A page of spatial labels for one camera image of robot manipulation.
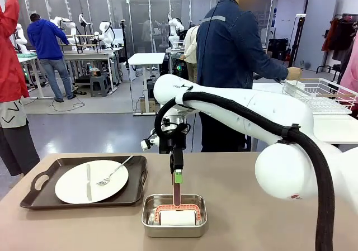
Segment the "person in cream coat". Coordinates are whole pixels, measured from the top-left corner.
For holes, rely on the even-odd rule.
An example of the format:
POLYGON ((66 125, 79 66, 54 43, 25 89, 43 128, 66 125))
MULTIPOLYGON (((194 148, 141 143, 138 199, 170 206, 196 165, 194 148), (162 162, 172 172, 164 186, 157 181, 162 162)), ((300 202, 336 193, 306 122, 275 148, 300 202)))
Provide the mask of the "person in cream coat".
POLYGON ((197 57, 196 57, 196 35, 200 25, 188 29, 183 45, 185 47, 183 59, 187 65, 189 81, 197 82, 197 57))

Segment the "white background work table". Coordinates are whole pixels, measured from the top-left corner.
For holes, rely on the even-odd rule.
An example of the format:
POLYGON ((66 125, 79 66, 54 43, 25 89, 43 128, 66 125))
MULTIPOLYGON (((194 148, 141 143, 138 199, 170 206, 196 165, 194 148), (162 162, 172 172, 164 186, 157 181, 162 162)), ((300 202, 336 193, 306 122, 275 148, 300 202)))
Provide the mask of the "white background work table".
POLYGON ((85 51, 83 53, 77 53, 76 51, 65 51, 63 56, 65 60, 107 61, 111 84, 111 90, 109 91, 108 95, 112 95, 117 90, 117 86, 114 85, 113 79, 113 76, 115 75, 115 71, 113 69, 115 50, 102 50, 100 53, 93 50, 85 51))

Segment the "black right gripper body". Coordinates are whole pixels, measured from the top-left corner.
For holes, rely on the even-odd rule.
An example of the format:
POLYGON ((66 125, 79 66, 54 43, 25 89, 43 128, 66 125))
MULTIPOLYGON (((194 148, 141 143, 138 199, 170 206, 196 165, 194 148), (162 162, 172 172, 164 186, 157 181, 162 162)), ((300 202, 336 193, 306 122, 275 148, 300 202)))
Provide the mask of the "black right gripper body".
POLYGON ((169 154, 174 148, 186 149, 186 133, 177 132, 168 138, 159 138, 159 153, 169 154))

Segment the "silver fork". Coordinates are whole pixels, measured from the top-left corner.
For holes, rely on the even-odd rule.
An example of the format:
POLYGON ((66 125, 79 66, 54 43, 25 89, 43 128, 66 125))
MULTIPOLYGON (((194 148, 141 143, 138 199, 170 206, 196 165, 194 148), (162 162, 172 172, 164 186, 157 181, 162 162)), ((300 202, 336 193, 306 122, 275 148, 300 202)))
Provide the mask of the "silver fork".
POLYGON ((117 172, 117 171, 121 171, 123 168, 125 168, 125 164, 129 161, 131 161, 133 159, 133 155, 131 155, 130 157, 128 157, 124 162, 122 162, 117 168, 114 169, 113 172, 111 172, 106 178, 102 179, 101 181, 97 182, 97 185, 99 186, 105 186, 107 185, 110 181, 112 176, 117 172))

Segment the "black bags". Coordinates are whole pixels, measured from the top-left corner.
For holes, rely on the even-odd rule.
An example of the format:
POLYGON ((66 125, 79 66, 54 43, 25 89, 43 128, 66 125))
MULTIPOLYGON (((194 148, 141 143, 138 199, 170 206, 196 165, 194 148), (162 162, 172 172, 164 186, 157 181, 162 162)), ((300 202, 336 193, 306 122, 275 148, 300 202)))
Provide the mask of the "black bags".
POLYGON ((271 53, 271 57, 284 61, 286 59, 289 40, 285 39, 269 39, 267 51, 271 53))

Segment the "white round plate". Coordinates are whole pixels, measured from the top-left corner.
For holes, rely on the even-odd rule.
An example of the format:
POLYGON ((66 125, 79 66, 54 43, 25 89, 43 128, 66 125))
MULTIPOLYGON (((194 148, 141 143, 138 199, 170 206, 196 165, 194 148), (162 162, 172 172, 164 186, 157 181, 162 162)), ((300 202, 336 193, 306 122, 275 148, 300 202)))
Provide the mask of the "white round plate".
POLYGON ((117 171, 111 181, 105 186, 97 185, 97 182, 106 178, 117 168, 121 162, 113 160, 94 160, 75 166, 65 172, 55 184, 55 195, 58 199, 69 204, 87 204, 100 202, 117 194, 124 189, 129 180, 129 171, 125 167, 117 171), (91 192, 92 201, 87 199, 86 165, 91 167, 91 192))

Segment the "clothes rack with garments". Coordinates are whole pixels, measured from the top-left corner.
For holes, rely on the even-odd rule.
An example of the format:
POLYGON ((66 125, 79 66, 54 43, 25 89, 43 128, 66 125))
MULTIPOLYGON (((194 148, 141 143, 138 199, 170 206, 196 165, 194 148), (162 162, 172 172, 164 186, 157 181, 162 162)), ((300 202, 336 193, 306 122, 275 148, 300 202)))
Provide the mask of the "clothes rack with garments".
POLYGON ((353 41, 358 31, 358 13, 357 14, 336 14, 330 22, 330 28, 326 30, 322 51, 324 52, 324 63, 316 69, 316 73, 332 70, 342 71, 342 65, 347 56, 351 53, 353 41), (332 60, 339 61, 339 64, 326 64, 327 55, 332 53, 332 60))

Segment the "person in denim jacket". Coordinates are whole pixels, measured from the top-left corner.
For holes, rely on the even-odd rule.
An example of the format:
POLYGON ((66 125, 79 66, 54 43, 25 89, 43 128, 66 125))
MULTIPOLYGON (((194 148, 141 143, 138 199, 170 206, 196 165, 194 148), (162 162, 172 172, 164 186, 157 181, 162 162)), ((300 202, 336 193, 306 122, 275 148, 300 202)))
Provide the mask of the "person in denim jacket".
POLYGON ((251 9, 259 0, 218 0, 196 35, 197 83, 204 87, 251 89, 251 57, 264 52, 251 9))

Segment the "white standing desk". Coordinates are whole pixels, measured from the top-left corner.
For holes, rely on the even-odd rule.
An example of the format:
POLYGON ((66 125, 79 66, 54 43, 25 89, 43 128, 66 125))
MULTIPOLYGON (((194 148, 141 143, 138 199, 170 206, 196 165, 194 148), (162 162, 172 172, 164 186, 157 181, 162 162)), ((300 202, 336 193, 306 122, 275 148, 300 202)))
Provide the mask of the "white standing desk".
POLYGON ((144 91, 144 102, 145 111, 133 112, 134 116, 151 116, 155 115, 155 112, 150 112, 149 108, 149 96, 147 86, 147 68, 149 68, 150 74, 152 74, 152 67, 154 65, 161 65, 164 60, 165 53, 136 53, 128 59, 129 65, 140 66, 142 68, 143 76, 143 91, 144 91))

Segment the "person's right forearm denim sleeve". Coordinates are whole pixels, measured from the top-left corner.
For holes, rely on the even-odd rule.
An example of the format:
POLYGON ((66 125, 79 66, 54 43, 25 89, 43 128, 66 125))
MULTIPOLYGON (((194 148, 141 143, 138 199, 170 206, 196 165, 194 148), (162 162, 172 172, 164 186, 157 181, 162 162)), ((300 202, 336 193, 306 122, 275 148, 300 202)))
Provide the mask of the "person's right forearm denim sleeve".
POLYGON ((251 63, 254 72, 266 79, 284 80, 289 74, 285 66, 275 63, 263 51, 253 55, 251 63))

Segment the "grey plastic stool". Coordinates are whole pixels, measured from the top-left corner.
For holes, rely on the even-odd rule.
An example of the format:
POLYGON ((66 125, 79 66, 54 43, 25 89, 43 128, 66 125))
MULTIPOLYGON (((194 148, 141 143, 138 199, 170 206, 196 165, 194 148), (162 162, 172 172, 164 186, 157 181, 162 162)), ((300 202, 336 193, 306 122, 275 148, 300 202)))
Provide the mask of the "grey plastic stool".
POLYGON ((107 76, 91 76, 90 77, 90 93, 91 97, 101 96, 106 97, 110 86, 107 82, 107 76))

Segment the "white side table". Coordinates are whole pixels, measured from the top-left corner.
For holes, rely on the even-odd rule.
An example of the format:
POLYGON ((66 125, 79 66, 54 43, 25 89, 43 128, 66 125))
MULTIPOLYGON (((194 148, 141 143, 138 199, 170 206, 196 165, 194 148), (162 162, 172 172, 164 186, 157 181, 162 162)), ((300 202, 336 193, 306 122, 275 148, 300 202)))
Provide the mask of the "white side table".
MULTIPOLYGON (((253 89, 282 93, 283 84, 254 83, 253 89)), ((322 141, 332 145, 358 145, 358 120, 350 115, 316 115, 314 134, 322 141)))

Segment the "dark brown serving tray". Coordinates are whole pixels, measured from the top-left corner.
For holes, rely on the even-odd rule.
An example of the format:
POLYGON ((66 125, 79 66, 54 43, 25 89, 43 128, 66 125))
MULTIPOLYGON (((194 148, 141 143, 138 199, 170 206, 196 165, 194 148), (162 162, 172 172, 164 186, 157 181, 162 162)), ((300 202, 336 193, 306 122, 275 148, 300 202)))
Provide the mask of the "dark brown serving tray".
POLYGON ((125 164, 129 171, 129 180, 124 189, 100 202, 87 204, 69 204, 55 195, 55 184, 67 171, 85 162, 94 160, 113 160, 124 162, 131 155, 112 157, 71 157, 57 159, 48 170, 38 174, 31 183, 30 192, 21 201, 23 208, 32 210, 73 209, 84 207, 122 207, 132 206, 143 199, 143 186, 147 178, 147 160, 144 156, 133 155, 125 164))

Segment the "silver table knife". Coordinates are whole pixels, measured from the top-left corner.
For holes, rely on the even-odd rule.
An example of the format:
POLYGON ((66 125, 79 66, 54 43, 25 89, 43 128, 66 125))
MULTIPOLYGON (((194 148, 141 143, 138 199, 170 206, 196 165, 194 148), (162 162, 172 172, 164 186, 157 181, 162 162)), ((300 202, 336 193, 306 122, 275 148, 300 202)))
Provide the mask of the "silver table knife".
POLYGON ((91 167, 90 164, 86 165, 87 171, 87 184, 86 184, 86 192, 87 192, 87 199, 92 201, 92 192, 91 192, 91 167))

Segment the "pink handled lint roller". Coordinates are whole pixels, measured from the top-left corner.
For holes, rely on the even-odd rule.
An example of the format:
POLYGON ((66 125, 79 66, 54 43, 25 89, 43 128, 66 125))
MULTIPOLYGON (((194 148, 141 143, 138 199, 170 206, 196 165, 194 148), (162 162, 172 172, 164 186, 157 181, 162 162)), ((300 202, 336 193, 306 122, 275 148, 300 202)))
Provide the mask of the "pink handled lint roller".
POLYGON ((195 203, 183 203, 181 185, 173 183, 171 204, 156 207, 154 221, 164 226, 195 226, 201 220, 201 210, 195 203))

